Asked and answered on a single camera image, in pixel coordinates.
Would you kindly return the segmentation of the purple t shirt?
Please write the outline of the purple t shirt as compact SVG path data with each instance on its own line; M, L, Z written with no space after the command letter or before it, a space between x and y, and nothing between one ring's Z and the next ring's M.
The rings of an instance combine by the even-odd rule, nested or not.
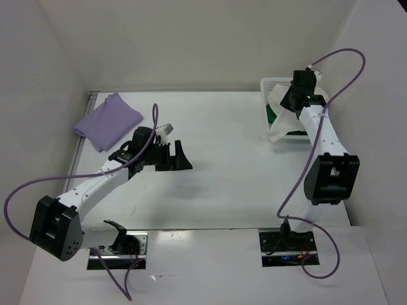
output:
M75 124L74 133L88 139L98 152L108 151L122 136L144 119L120 96L113 93Z

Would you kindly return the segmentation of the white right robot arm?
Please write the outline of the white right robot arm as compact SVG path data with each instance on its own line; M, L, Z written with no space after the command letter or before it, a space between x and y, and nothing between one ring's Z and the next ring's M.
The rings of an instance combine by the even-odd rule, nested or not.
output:
M341 144L331 124L327 103L315 92L317 76L309 68L293 72L291 85L281 106L295 114L305 127L312 152L306 172L300 176L309 201L299 217L284 217L279 243L286 250L303 250L311 243L312 228L322 206L336 206L349 199L360 161Z

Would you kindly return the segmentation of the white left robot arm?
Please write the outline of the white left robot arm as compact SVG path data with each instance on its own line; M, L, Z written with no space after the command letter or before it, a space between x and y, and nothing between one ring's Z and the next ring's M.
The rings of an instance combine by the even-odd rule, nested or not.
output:
M191 170L180 140L170 153L171 124L156 130L138 127L131 140L112 153L97 172L57 198L45 196L36 206L29 241L61 261L68 261L82 248L105 246L113 254L139 251L139 241L113 220L85 227L87 214L108 194L127 183L145 166L157 172Z

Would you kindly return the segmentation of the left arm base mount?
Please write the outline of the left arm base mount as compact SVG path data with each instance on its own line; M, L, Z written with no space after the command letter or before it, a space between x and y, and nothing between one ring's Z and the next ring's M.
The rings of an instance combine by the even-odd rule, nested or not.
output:
M111 270L126 270L134 263L134 269L145 269L148 238L148 231L128 231L126 244L120 247L119 252L105 245L95 249Z

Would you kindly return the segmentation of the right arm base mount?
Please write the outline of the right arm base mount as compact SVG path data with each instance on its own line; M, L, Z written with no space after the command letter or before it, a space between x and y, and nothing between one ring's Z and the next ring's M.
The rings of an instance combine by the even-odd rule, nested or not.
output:
M314 234L289 233L284 237L280 229L260 229L259 245L261 261L264 268L301 266L306 258L305 266L319 265Z

